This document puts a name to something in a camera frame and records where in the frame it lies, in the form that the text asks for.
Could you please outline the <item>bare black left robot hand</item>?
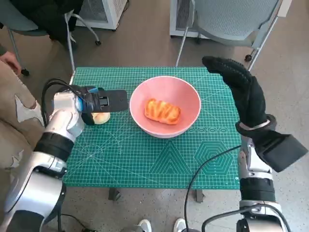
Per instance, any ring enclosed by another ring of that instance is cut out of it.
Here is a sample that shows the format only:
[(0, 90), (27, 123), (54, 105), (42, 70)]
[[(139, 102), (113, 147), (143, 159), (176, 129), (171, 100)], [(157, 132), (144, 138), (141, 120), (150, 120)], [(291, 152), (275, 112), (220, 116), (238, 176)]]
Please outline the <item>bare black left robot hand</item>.
[(98, 106), (98, 88), (78, 85), (71, 85), (71, 87), (77, 92), (77, 96), (82, 102), (81, 116), (83, 122), (88, 126), (94, 126), (95, 122), (92, 113)]

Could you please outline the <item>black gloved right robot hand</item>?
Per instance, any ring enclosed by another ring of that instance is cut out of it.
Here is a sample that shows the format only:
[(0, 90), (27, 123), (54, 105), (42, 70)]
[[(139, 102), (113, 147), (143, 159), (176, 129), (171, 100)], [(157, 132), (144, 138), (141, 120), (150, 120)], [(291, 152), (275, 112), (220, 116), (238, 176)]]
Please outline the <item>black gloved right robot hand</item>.
[(204, 56), (202, 63), (208, 72), (221, 75), (229, 86), (242, 124), (253, 128), (267, 121), (262, 88), (256, 77), (241, 63), (212, 56)]

